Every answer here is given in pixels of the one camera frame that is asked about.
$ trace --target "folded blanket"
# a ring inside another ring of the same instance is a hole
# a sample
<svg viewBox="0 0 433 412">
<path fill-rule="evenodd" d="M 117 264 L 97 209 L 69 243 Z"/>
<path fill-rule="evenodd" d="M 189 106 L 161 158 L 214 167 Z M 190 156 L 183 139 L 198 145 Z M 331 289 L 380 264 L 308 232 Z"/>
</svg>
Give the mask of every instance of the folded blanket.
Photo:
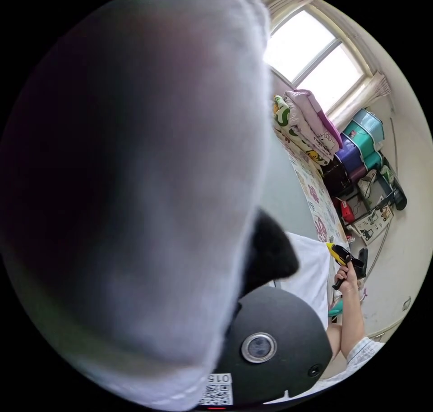
<svg viewBox="0 0 433 412">
<path fill-rule="evenodd" d="M 340 133 L 326 117 L 311 91 L 287 90 L 284 93 L 284 100 L 287 102 L 288 98 L 299 107 L 308 125 L 317 136 L 318 143 L 325 147 L 331 155 L 343 147 Z"/>
<path fill-rule="evenodd" d="M 274 95 L 274 119 L 278 125 L 277 129 L 317 164 L 328 165 L 332 160 L 330 153 L 311 142 L 315 138 L 314 133 L 296 105 L 290 99 L 288 101 L 289 104 L 281 96 Z"/>
</svg>

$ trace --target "black fabric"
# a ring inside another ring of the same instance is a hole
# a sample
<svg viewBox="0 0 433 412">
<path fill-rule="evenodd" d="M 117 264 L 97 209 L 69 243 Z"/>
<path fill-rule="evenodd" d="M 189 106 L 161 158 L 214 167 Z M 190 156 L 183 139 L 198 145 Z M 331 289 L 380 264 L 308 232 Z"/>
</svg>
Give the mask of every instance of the black fabric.
<svg viewBox="0 0 433 412">
<path fill-rule="evenodd" d="M 298 268 L 298 259 L 286 233 L 260 209 L 247 254 L 240 298 L 270 281 L 292 276 Z"/>
</svg>

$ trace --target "hand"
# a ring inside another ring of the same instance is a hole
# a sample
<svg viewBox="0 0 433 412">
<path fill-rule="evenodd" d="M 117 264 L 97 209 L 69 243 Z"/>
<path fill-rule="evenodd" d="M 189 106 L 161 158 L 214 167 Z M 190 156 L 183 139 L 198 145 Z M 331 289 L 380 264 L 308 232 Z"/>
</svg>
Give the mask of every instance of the hand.
<svg viewBox="0 0 433 412">
<path fill-rule="evenodd" d="M 358 292 L 358 279 L 352 262 L 349 262 L 347 266 L 340 266 L 334 280 L 337 282 L 339 279 L 345 280 L 339 289 L 343 295 L 348 292 Z"/>
</svg>

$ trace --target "black border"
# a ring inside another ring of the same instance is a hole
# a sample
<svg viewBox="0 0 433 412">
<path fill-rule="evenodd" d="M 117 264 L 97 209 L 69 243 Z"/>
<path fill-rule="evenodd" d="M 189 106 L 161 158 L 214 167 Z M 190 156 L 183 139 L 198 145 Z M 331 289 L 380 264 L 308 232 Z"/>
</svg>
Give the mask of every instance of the black border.
<svg viewBox="0 0 433 412">
<path fill-rule="evenodd" d="M 95 8 L 110 0 L 2 0 L 2 128 L 32 67 L 58 36 Z M 405 74 L 431 120 L 430 47 L 428 2 L 415 0 L 325 0 L 363 26 Z M 2 275 L 2 333 L 6 408 L 43 407 L 46 410 L 145 410 L 98 388 L 54 354 L 29 322 L 4 269 Z M 416 398 L 427 402 L 430 380 L 428 328 L 431 320 L 430 269 L 401 327 L 381 352 L 353 377 L 327 392 L 296 406 L 297 410 L 338 408 L 388 408 Z"/>
</svg>

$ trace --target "printed number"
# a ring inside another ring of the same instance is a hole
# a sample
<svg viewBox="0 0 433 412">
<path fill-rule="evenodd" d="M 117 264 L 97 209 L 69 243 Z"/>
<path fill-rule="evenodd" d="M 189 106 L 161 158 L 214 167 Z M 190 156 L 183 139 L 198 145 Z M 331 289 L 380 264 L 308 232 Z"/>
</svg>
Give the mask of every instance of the printed number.
<svg viewBox="0 0 433 412">
<path fill-rule="evenodd" d="M 229 375 L 209 375 L 208 381 L 211 384 L 228 384 L 230 382 L 230 377 Z"/>
</svg>

